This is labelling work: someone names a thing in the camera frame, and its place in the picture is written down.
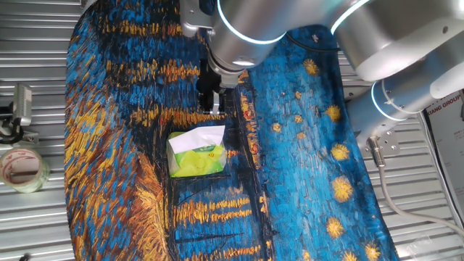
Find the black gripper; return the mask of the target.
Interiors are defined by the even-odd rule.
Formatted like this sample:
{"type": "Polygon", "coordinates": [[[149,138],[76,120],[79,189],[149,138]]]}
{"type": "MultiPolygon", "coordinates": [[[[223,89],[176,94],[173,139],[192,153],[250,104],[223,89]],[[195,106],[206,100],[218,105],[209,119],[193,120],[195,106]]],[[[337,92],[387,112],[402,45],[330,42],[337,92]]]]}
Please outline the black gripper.
{"type": "Polygon", "coordinates": [[[206,59],[201,59],[196,89],[201,93],[199,109],[203,114],[221,115],[223,113],[223,97],[220,94],[228,93],[229,89],[221,87],[220,84],[221,76],[209,66],[206,59]]]}

